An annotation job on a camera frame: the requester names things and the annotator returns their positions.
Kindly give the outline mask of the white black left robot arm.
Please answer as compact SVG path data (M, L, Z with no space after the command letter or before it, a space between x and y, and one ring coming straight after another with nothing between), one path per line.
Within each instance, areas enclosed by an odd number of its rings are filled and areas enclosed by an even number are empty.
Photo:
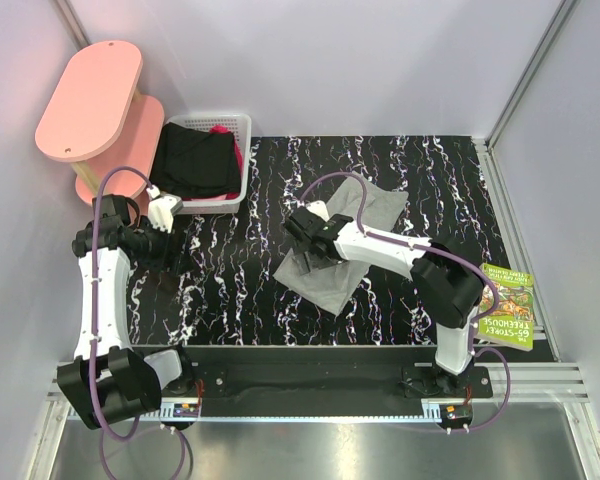
M158 410L165 391L188 394L196 372L180 346L148 355L134 351L127 326L131 265L179 269L173 224L181 199L159 194L145 214L122 195L92 204L93 220L72 242L82 279L80 335L73 361L57 369L57 383L85 426L96 430Z

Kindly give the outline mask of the grey t shirt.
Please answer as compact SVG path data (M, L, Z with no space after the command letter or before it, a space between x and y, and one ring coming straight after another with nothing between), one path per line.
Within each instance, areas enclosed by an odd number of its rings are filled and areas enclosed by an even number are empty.
M396 221L405 210L408 193L405 191L385 191L371 182L365 183L367 198L362 213L362 223L383 231L393 229ZM362 187L352 178L345 179L339 188L326 201L329 214L357 216ZM339 315L370 265L360 261L349 261L307 273L301 271L294 253L288 252L274 273L274 278L303 299L319 308Z

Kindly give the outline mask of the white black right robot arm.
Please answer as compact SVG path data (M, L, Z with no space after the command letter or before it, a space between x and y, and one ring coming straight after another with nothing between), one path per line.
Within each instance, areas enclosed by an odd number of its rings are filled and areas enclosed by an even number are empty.
M284 228L307 268L361 262L411 281L436 327L435 387L450 397L468 387L471 321L488 285L480 267L459 257L451 244L378 230L342 214L327 218L312 206L292 213Z

